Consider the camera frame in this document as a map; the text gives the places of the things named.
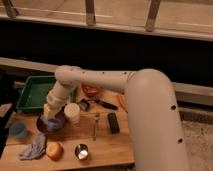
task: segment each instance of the green tray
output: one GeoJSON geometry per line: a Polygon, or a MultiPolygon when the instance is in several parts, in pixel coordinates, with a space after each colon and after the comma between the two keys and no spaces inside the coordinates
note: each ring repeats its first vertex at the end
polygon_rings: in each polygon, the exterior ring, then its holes
{"type": "Polygon", "coordinates": [[[53,75],[28,77],[17,102],[17,110],[24,113],[40,113],[46,103],[46,96],[55,82],[53,75]]]}

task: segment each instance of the floor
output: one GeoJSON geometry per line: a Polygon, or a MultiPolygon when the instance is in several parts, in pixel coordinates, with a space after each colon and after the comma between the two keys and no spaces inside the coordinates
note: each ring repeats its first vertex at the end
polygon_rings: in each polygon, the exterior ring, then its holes
{"type": "MultiPolygon", "coordinates": [[[[85,22],[85,0],[13,0],[21,15],[85,22]]],[[[94,0],[97,23],[143,28],[150,0],[94,0]]],[[[0,14],[5,13],[0,1],[0,14]]],[[[211,0],[164,0],[156,28],[213,33],[211,0]]]]}

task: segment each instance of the dish towel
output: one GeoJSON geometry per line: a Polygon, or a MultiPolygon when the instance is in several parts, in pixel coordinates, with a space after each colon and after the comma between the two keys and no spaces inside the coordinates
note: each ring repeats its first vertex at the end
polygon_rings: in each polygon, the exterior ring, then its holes
{"type": "Polygon", "coordinates": [[[43,133],[39,133],[24,151],[19,154],[20,160],[33,160],[40,158],[46,149],[46,136],[43,133]]]}

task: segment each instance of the red apple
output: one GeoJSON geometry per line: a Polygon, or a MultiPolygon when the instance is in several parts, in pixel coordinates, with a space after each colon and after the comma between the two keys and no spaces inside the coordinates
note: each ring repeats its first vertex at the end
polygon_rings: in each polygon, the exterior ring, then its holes
{"type": "Polygon", "coordinates": [[[58,160],[63,153],[63,147],[58,142],[49,142],[46,148],[46,154],[52,160],[58,160]]]}

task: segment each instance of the small metal cup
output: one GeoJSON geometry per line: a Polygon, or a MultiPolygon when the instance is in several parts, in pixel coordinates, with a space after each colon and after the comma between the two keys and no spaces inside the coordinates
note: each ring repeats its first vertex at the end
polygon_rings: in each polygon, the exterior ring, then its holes
{"type": "Polygon", "coordinates": [[[86,144],[79,144],[75,147],[75,156],[79,160],[87,158],[88,154],[88,147],[86,144]]]}

